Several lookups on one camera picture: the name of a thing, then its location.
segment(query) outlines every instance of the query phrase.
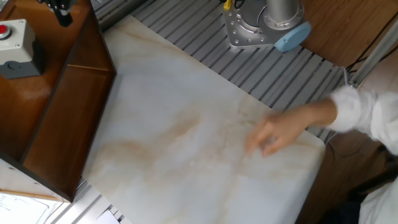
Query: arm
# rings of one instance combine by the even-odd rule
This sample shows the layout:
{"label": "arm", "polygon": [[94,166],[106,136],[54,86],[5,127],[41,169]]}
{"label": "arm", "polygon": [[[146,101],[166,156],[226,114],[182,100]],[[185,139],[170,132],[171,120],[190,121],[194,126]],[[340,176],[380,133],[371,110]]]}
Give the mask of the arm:
{"label": "arm", "polygon": [[333,92],[329,99],[266,116],[248,136],[246,151],[252,154],[273,136],[275,142],[266,146],[262,153],[264,157],[271,155],[293,143],[306,127],[312,125],[339,132],[358,129],[398,154],[398,95],[377,96],[343,87]]}

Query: white cloth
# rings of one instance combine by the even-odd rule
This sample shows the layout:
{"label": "white cloth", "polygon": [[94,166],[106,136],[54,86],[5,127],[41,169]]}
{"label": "white cloth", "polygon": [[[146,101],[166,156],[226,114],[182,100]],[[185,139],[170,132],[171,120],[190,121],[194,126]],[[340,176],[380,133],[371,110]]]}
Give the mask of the white cloth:
{"label": "white cloth", "polygon": [[[345,86],[331,94],[337,118],[328,128],[357,129],[382,142],[398,156],[398,94],[358,92]],[[361,204],[359,224],[398,223],[398,180],[370,193]]]}

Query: cylindrical metal part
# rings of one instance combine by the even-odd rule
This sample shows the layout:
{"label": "cylindrical metal part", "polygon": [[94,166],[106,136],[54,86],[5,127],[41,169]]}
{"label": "cylindrical metal part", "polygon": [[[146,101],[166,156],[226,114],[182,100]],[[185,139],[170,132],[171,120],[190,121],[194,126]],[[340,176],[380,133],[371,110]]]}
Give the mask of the cylindrical metal part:
{"label": "cylindrical metal part", "polygon": [[361,68],[349,81],[352,85],[358,86],[379,63],[380,59],[391,49],[398,40],[398,21],[391,27],[388,33],[383,37],[377,47],[369,55]]}
{"label": "cylindrical metal part", "polygon": [[287,22],[297,14],[299,0],[267,0],[267,12],[275,22]]}

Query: wooden box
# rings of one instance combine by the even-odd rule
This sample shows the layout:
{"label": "wooden box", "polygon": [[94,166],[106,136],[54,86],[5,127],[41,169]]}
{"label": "wooden box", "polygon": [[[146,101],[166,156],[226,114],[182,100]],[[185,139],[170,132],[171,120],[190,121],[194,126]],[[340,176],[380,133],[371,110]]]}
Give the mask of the wooden box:
{"label": "wooden box", "polygon": [[26,19],[45,50],[44,73],[0,76],[0,192],[73,200],[116,74],[89,0],[73,23],[35,0],[10,0],[0,21]]}

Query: finger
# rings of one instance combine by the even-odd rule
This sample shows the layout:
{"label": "finger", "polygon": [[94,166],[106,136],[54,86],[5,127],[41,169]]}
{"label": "finger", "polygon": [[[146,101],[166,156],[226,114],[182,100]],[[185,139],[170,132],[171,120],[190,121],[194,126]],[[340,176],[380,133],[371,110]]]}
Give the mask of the finger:
{"label": "finger", "polygon": [[272,136],[272,128],[265,125],[258,134],[256,134],[249,145],[249,155],[252,155],[254,150],[260,145],[261,142]]}
{"label": "finger", "polygon": [[262,119],[248,135],[248,138],[246,139],[246,153],[247,154],[251,155],[254,152],[254,150],[257,148],[256,138],[257,138],[257,135],[264,128],[265,124],[266,124],[266,120]]}
{"label": "finger", "polygon": [[276,142],[268,145],[262,152],[262,156],[265,158],[267,156],[270,156],[274,154],[275,152],[279,151],[283,147],[286,146],[286,143],[283,139],[279,138],[276,140]]}

